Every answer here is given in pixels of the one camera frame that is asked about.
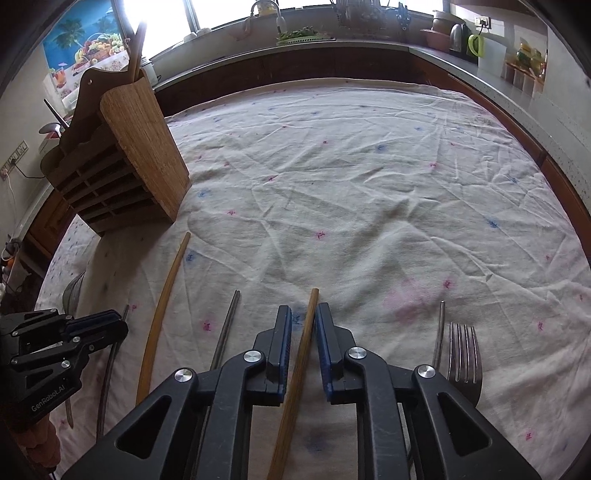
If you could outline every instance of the white tablecloth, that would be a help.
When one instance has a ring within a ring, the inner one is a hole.
[[[478,334],[479,410],[544,479],[566,470],[591,432],[591,271],[544,176],[490,113],[434,87],[325,79],[230,95],[169,126],[191,178],[175,224],[98,241],[77,219],[37,305],[61,308],[86,265],[78,316],[131,305],[107,429],[134,406],[155,305],[190,231],[153,388],[178,367],[208,369],[235,288],[226,358],[288,304],[293,360],[318,287],[335,324],[405,368],[430,361],[445,299],[447,319]],[[83,372],[74,430],[63,407],[52,414],[59,472],[94,444],[107,356]],[[255,408],[252,479],[266,476],[280,415]],[[284,478],[356,478],[355,409],[326,403],[315,350]]]

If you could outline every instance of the blue gripper pad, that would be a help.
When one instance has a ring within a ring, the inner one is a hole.
[[[320,360],[320,373],[322,375],[322,386],[324,387],[324,393],[326,394],[326,400],[332,401],[334,389],[331,377],[331,361],[329,353],[329,345],[326,338],[325,327],[334,329],[332,321],[329,325],[324,325],[324,319],[322,318],[321,305],[316,307],[316,314],[314,316],[314,324],[316,325],[316,342],[318,343],[318,357]]]
[[[281,339],[281,353],[279,356],[279,401],[283,403],[285,390],[287,389],[287,372],[290,364],[291,352],[291,308],[287,307],[285,314],[285,328]]]

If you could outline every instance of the wooden utensil holder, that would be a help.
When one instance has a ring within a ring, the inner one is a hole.
[[[81,85],[93,83],[87,72]],[[60,145],[41,162],[49,182],[97,233],[160,218],[174,222],[189,171],[148,80],[111,88],[99,101],[96,95],[80,101],[83,115],[74,115]]]

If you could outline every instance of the wall outlet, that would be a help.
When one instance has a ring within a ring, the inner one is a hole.
[[[25,153],[29,150],[27,143],[23,140],[17,149],[12,152],[8,160],[4,163],[2,167],[0,167],[0,178],[2,180],[6,180],[10,171],[14,168],[14,165],[18,163],[18,161],[25,156]]]
[[[481,26],[484,25],[484,28],[488,28],[490,29],[492,24],[491,24],[491,18],[490,17],[475,17],[474,18],[474,24],[480,28]]]

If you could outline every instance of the metal screw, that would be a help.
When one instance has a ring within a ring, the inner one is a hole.
[[[357,360],[368,356],[367,350],[365,348],[361,348],[360,346],[351,347],[347,353],[351,358],[355,358]]]
[[[249,350],[244,354],[244,360],[250,364],[258,362],[262,358],[262,353],[256,350]]]
[[[437,373],[431,365],[420,365],[417,371],[418,374],[423,378],[433,378]]]
[[[174,373],[174,379],[177,382],[188,382],[193,378],[193,372],[188,368],[181,368]]]

